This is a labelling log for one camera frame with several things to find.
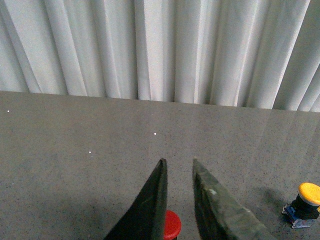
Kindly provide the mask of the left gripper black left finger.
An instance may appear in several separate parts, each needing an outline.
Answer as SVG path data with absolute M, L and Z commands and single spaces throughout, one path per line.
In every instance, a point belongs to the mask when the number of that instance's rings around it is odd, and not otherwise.
M 158 161 L 134 202 L 106 240 L 162 240 L 167 210 L 167 161 Z

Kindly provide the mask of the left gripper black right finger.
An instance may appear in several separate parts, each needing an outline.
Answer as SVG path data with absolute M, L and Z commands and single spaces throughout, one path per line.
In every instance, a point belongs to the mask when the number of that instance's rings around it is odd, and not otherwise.
M 197 159 L 192 164 L 192 180 L 194 213 L 202 240 L 275 239 Z

